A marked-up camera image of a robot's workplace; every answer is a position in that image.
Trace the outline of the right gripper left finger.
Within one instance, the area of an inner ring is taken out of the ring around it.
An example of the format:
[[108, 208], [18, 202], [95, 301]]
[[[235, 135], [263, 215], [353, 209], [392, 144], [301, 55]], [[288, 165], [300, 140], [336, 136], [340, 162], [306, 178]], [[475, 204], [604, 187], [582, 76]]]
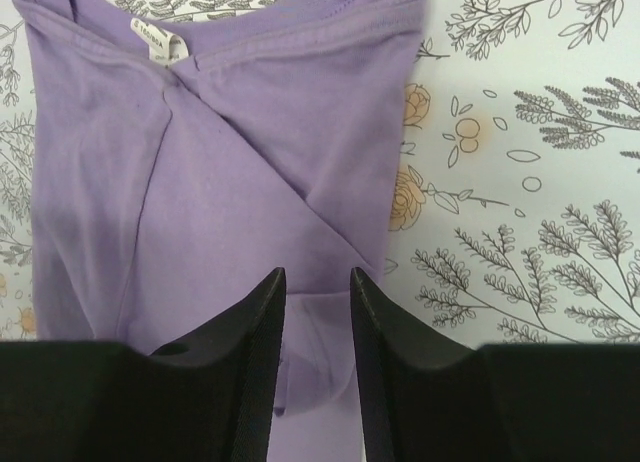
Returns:
[[147, 356], [115, 342], [4, 342], [2, 459], [265, 460], [285, 299], [277, 268]]

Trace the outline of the purple t shirt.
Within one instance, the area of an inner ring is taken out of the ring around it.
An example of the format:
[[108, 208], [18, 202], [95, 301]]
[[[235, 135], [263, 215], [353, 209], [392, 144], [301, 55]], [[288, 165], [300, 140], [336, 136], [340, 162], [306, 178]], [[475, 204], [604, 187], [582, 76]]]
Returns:
[[349, 279], [383, 273], [426, 0], [281, 0], [192, 23], [12, 1], [37, 105], [37, 336], [149, 353], [281, 267], [268, 457], [360, 460]]

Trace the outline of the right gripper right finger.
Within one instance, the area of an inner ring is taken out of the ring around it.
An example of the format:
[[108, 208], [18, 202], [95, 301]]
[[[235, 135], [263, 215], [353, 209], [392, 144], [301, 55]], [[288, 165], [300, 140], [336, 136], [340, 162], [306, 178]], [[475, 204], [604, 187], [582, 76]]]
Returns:
[[351, 273], [351, 319], [370, 461], [635, 461], [635, 344], [469, 349]]

